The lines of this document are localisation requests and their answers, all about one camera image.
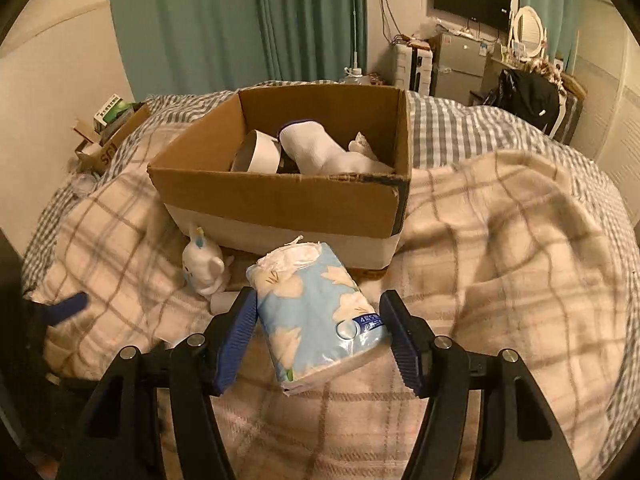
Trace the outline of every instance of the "tissue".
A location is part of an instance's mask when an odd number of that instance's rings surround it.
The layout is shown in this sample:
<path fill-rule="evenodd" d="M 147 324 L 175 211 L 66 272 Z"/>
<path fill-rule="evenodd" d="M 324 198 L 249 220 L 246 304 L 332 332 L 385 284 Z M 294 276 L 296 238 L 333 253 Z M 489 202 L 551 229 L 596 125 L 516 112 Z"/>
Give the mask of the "tissue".
<path fill-rule="evenodd" d="M 380 316 L 325 243 L 292 242 L 247 269 L 280 386 L 319 386 L 388 350 Z"/>

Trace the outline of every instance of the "blue label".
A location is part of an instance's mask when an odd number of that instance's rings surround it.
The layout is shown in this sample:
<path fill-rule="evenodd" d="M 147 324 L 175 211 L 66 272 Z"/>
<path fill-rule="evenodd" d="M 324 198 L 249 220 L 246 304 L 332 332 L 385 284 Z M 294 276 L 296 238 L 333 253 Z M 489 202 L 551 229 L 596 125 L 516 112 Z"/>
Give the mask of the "blue label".
<path fill-rule="evenodd" d="M 363 314 L 362 316 L 354 317 L 353 320 L 359 325 L 361 334 L 384 325 L 378 314 Z"/>

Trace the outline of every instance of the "plastic bottle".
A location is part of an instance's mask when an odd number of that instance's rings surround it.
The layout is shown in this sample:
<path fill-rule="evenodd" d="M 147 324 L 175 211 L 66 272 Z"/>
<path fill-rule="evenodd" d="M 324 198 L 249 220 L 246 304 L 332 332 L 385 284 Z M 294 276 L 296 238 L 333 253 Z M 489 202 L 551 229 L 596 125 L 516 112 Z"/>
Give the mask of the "plastic bottle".
<path fill-rule="evenodd" d="M 345 85 L 370 85 L 371 79 L 368 75 L 362 75 L 361 68 L 345 68 L 346 77 L 340 79 Z"/>

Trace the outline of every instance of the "bed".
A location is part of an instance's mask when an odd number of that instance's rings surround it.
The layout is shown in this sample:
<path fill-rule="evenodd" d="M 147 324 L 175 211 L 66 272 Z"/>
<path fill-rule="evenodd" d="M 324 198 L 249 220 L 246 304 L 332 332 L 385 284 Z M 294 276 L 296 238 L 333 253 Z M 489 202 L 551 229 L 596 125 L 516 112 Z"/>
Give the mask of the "bed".
<path fill-rule="evenodd" d="M 50 331 L 46 357 L 57 373 L 99 378 L 121 347 L 147 351 L 209 322 L 208 305 L 184 288 L 184 238 L 148 180 L 146 164 L 231 94 L 150 97 L 152 116 L 120 147 L 94 191 L 79 196 L 71 178 L 43 211 L 26 251 L 25 292 L 43 303 L 76 290 L 97 298 L 77 319 Z M 622 199 L 594 163 L 499 108 L 464 107 L 414 92 L 408 99 L 415 173 L 403 241 L 386 275 L 363 280 L 362 290 L 375 301 L 382 290 L 396 288 L 412 313 L 470 350 L 517 348 L 562 425 L 581 478 L 597 478 L 640 410 L 640 253 Z M 506 186 L 507 180 L 517 184 Z M 430 197 L 445 188 L 446 200 L 436 207 Z M 497 224 L 481 217 L 503 207 L 495 197 L 505 193 L 517 214 L 499 211 L 498 224 L 509 227 L 503 240 L 492 235 L 500 231 Z M 498 272 L 496 266 L 484 275 L 474 238 L 463 236 L 474 217 L 479 223 L 473 226 L 485 230 L 480 238 L 487 254 L 507 254 L 506 240 L 522 237 L 539 247 L 513 269 Z M 582 230 L 573 231 L 575 225 Z M 541 245 L 544 237 L 548 244 Z M 440 252 L 430 250 L 436 246 Z M 475 267 L 468 270 L 471 261 Z M 434 262 L 447 263 L 442 276 Z M 449 283 L 449 275 L 456 280 Z M 543 275 L 540 282 L 536 276 Z M 442 283 L 449 288 L 437 289 Z M 500 284 L 494 290 L 499 301 L 486 299 L 493 290 L 488 283 Z M 539 301 L 524 301 L 528 294 L 540 295 Z M 230 304 L 225 301 L 221 309 Z M 548 316 L 545 304 L 553 305 Z M 399 478 L 424 406 L 402 385 L 390 358 L 286 399 L 258 331 L 238 382 L 214 408 L 239 478 L 294 479 Z M 165 461 L 177 468 L 168 413 L 167 421 Z M 463 465 L 472 454 L 463 447 Z"/>

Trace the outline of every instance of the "white plush toy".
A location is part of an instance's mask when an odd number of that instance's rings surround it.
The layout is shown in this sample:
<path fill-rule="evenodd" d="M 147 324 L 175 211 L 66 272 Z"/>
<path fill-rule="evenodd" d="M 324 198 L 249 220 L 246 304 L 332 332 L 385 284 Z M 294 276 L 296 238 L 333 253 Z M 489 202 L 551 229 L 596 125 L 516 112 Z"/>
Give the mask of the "white plush toy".
<path fill-rule="evenodd" d="M 191 241 L 182 252 L 182 272 L 193 290 L 210 300 L 228 285 L 228 268 L 234 258 L 230 256 L 225 262 L 219 245 L 208 240 L 201 227 L 189 231 Z"/>

